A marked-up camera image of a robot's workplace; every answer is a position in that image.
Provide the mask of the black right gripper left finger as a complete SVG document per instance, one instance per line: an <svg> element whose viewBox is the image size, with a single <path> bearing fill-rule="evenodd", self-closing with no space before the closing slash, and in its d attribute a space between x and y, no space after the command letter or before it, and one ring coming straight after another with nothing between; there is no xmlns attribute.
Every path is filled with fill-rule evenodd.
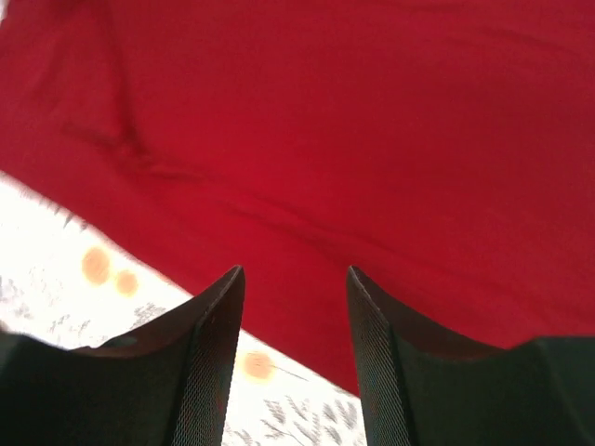
<svg viewBox="0 0 595 446"><path fill-rule="evenodd" d="M5 445L218 445L243 315L235 267L97 348L1 336Z"/></svg>

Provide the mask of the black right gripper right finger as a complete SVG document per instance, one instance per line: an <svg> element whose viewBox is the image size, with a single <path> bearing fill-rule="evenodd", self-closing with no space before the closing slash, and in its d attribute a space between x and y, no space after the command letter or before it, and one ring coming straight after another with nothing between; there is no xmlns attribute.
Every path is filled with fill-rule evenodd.
<svg viewBox="0 0 595 446"><path fill-rule="evenodd" d="M590 445L594 341L496 348L386 293L358 268L347 301L371 445Z"/></svg>

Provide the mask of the red t shirt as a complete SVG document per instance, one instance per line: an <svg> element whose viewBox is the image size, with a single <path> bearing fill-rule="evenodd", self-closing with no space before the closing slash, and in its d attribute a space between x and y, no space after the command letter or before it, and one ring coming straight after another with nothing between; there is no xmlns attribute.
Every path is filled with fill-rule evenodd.
<svg viewBox="0 0 595 446"><path fill-rule="evenodd" d="M1 168L357 388L344 280L508 347L594 331L590 1L12 1Z"/></svg>

